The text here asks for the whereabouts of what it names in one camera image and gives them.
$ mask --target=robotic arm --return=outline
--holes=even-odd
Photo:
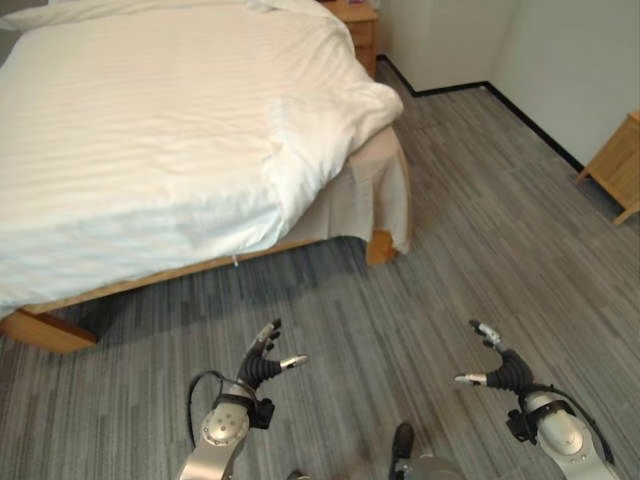
[[[178,480],[230,479],[233,462],[242,451],[249,429],[269,427],[275,407],[269,399],[258,402],[255,391],[265,380],[302,365],[308,359],[306,355],[280,362],[265,358],[273,348],[274,340],[280,336],[281,325],[280,320],[269,323],[249,347],[237,380],[216,399],[213,410],[202,421],[197,446],[187,458]]]
[[[477,320],[470,323],[476,333],[485,337],[483,343],[502,356],[502,366],[488,374],[464,374],[457,376],[455,380],[516,393],[520,400],[520,411],[513,410],[509,413],[509,429],[520,441],[539,443],[567,480],[620,480],[612,468],[613,455],[609,446],[586,412],[578,407],[600,436],[607,461],[598,456],[590,429],[575,416],[573,408],[551,394],[559,393],[569,399],[570,397],[553,387],[536,385],[529,366],[520,355],[502,342],[498,332]]]

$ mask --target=wooden nightstand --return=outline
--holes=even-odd
[[[640,212],[640,110],[629,114],[616,133],[584,167],[576,180],[587,175],[600,184],[624,207],[613,221],[620,225],[630,215]]]
[[[376,76],[376,31],[378,14],[367,3],[352,3],[347,0],[323,2],[322,5],[331,10],[344,22],[356,47],[356,57],[369,72],[371,78]]]

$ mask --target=foot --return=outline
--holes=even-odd
[[[311,480],[311,477],[300,470],[294,470],[289,474],[287,480]]]
[[[413,450],[413,427],[407,423],[401,423],[396,428],[393,436],[393,444],[391,445],[391,467],[389,468],[389,480],[402,480],[404,472],[396,471],[398,460],[407,460],[411,457]]]

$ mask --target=white duvet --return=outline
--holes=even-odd
[[[0,69],[0,318],[272,246],[401,112],[315,0],[23,10]]]

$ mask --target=black cable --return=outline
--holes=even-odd
[[[189,433],[189,440],[191,441],[192,449],[196,448],[196,440],[193,433],[193,419],[191,416],[191,402],[193,399],[193,391],[196,389],[196,386],[198,385],[200,380],[202,380],[207,375],[212,375],[216,377],[220,382],[220,388],[218,389],[218,397],[222,395],[222,388],[224,386],[224,382],[228,382],[242,388],[251,397],[251,401],[253,402],[254,407],[257,409],[257,406],[258,406],[258,399],[256,398],[256,394],[249,386],[241,382],[238,382],[236,380],[232,380],[228,377],[225,377],[223,374],[221,374],[217,370],[205,370],[204,372],[200,372],[198,375],[196,375],[191,379],[191,382],[189,383],[189,391],[187,393],[187,409],[186,409],[187,410],[187,432]]]
[[[518,394],[518,404],[520,405],[520,410],[523,413],[526,412],[526,410],[525,410],[525,397],[527,395],[531,394],[531,393],[534,393],[534,392],[555,393],[556,395],[561,395],[561,396],[565,397],[567,400],[569,400],[571,403],[573,403],[573,405],[578,409],[578,411],[583,416],[583,418],[586,420],[586,422],[589,424],[589,426],[593,429],[594,432],[596,432],[596,435],[598,436],[598,439],[600,440],[600,444],[602,445],[602,452],[604,453],[604,457],[607,460],[607,462],[609,462],[611,465],[615,465],[615,459],[613,457],[613,452],[611,451],[611,447],[609,445],[609,442],[607,442],[607,439],[605,438],[604,434],[600,430],[600,427],[596,423],[595,419],[589,415],[589,413],[584,409],[584,407],[582,407],[582,405],[580,405],[578,403],[578,401],[575,398],[573,398],[568,393],[563,392],[562,390],[558,390],[553,385],[532,384],[532,385],[529,385],[529,386],[525,387],[524,389],[522,389]],[[532,438],[531,437],[531,431],[529,430],[528,422],[525,422],[525,425],[526,425],[526,428],[527,428],[527,433],[530,435],[529,438]]]

